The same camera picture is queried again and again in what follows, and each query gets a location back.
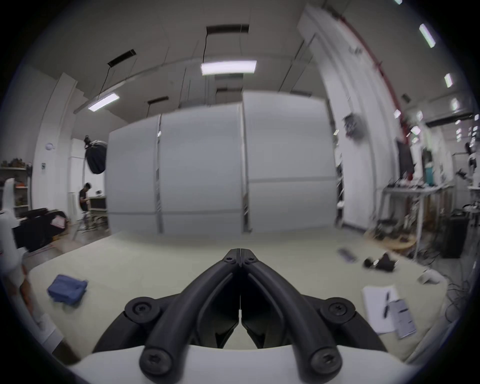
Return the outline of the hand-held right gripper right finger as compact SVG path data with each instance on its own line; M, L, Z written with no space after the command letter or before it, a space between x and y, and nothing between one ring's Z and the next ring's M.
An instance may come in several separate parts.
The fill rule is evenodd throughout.
M291 345L299 376L327 383L343 367L341 346L387 352L351 301L302 295L249 249L239 249L241 324L258 349Z

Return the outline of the person's left hand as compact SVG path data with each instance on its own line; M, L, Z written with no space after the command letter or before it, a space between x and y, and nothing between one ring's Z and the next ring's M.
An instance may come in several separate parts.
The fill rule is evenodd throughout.
M38 309L35 298L32 294L31 284L28 280L27 269L21 263L17 268L17 278L19 280L19 292L27 308L27 312L32 317L33 321L39 326L41 323L41 312Z

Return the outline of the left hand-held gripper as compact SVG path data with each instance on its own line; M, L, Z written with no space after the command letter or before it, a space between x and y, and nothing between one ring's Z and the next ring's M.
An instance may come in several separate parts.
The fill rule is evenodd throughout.
M14 229L20 226L15 216L15 179L8 178L4 182L1 195L0 214L0 272L1 277L17 274L17 268L23 262L24 248L16 244Z

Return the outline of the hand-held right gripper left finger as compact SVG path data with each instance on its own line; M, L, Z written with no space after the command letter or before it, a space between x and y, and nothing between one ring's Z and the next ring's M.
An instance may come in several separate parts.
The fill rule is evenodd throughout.
M93 353L143 346L141 372L177 383L189 345L222 349L240 322L241 249L231 249L176 295L136 297L112 321Z

